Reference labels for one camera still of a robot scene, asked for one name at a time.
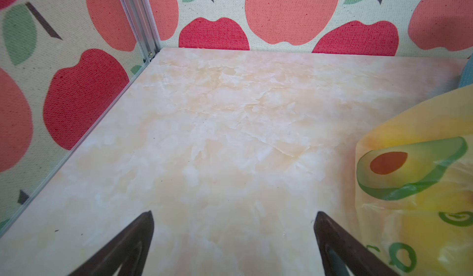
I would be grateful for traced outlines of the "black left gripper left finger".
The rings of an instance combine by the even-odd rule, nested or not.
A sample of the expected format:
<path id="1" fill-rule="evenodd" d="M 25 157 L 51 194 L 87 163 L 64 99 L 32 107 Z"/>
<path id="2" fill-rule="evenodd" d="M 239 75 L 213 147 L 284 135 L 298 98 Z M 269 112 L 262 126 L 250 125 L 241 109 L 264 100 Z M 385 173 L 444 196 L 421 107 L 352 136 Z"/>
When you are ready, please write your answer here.
<path id="1" fill-rule="evenodd" d="M 140 276 L 154 233 L 151 211 L 140 214 L 96 254 L 70 274 L 72 276 Z"/>

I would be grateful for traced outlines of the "yellow plastic avocado-print bag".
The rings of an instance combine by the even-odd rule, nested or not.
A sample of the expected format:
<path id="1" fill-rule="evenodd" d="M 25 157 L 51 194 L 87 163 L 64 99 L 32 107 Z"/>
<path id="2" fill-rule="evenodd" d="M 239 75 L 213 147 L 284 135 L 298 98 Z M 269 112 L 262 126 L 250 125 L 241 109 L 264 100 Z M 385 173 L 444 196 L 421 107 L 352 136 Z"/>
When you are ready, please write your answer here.
<path id="1" fill-rule="evenodd" d="M 473 273 L 473 89 L 419 103 L 356 146 L 362 243 L 402 276 Z"/>

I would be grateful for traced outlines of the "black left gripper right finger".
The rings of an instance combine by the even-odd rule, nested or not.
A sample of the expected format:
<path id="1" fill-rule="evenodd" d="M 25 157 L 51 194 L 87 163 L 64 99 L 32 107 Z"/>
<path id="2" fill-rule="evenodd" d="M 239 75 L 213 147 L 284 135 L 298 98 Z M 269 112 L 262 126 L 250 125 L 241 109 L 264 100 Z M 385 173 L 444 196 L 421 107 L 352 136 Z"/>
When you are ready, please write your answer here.
<path id="1" fill-rule="evenodd" d="M 316 215 L 314 233 L 326 276 L 397 274 L 323 211 Z"/>

